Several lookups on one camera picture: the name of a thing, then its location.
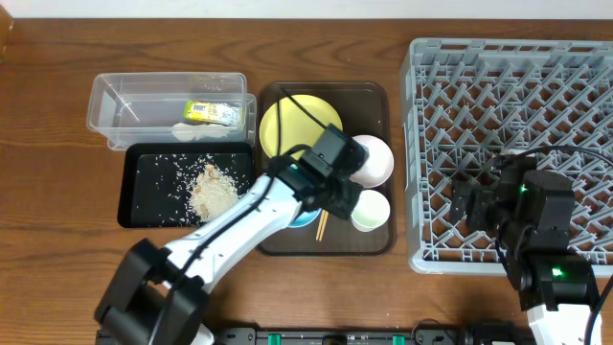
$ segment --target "chopsticks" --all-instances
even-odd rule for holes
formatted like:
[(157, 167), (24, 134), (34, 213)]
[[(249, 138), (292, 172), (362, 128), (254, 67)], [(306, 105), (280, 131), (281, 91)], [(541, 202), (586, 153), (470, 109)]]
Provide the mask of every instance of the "chopsticks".
[(319, 217), (319, 226), (317, 227), (317, 236), (315, 240), (321, 241), (324, 238), (324, 231), (326, 230), (326, 222), (328, 222), (328, 211), (322, 211), (322, 216)]

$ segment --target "yellow plate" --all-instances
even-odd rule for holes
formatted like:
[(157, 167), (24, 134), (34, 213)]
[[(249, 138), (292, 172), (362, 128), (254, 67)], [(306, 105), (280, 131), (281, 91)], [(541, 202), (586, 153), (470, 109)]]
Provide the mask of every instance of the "yellow plate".
[[(292, 97), (322, 124), (333, 124), (339, 129), (343, 129), (338, 113), (326, 101), (309, 95), (292, 95)], [(279, 106), (281, 107), (281, 153), (298, 144), (307, 144), (312, 147), (324, 133), (324, 129), (309, 118), (289, 98), (281, 99)], [(277, 155), (279, 144), (276, 103), (272, 104), (261, 118), (260, 144), (268, 157)]]

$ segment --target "plastic grid rack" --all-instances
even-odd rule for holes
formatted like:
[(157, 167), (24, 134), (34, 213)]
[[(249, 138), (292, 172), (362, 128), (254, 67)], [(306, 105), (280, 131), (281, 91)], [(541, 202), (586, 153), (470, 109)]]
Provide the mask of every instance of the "plastic grid rack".
[[(451, 181), (495, 184), (494, 153), (576, 145), (612, 155), (613, 42), (420, 38), (400, 69), (409, 264), (420, 273), (503, 275), (493, 241), (449, 221)], [(613, 167), (539, 154), (571, 178), (570, 247), (613, 273)]]

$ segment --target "green connector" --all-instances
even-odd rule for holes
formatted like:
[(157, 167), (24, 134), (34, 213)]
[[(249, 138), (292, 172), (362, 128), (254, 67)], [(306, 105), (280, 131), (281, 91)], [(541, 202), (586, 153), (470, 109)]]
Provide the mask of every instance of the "green connector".
[(281, 345), (281, 335), (280, 334), (269, 334), (268, 335), (268, 345)]
[(404, 345), (404, 336), (402, 335), (392, 336), (392, 345)]

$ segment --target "black tray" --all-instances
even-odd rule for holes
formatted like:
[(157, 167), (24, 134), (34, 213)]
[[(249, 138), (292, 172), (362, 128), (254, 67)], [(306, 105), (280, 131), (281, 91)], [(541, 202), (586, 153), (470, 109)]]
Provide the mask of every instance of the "black tray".
[(187, 215), (190, 191), (181, 187), (181, 181), (204, 171), (204, 164), (185, 169), (200, 157), (222, 171), (228, 169), (239, 196), (253, 185), (253, 153), (246, 143), (136, 144), (125, 153), (119, 224), (125, 228), (199, 225), (198, 216)]
[[(373, 82), (279, 82), (268, 86), (260, 93), (258, 124), (266, 110), (277, 101), (277, 86), (292, 95), (312, 95), (328, 102), (341, 118), (343, 131), (351, 136), (370, 134), (381, 138), (391, 146), (387, 95), (383, 88)], [(263, 172), (268, 158), (258, 146), (256, 162)], [(390, 177), (375, 190), (390, 201), (392, 213), (388, 221), (374, 231), (362, 233), (350, 220), (332, 215), (328, 217), (322, 241), (316, 241), (319, 218), (311, 224), (280, 231), (265, 241), (258, 249), (267, 255), (279, 256), (331, 256), (331, 255), (379, 255), (392, 248), (396, 240), (394, 201)]]

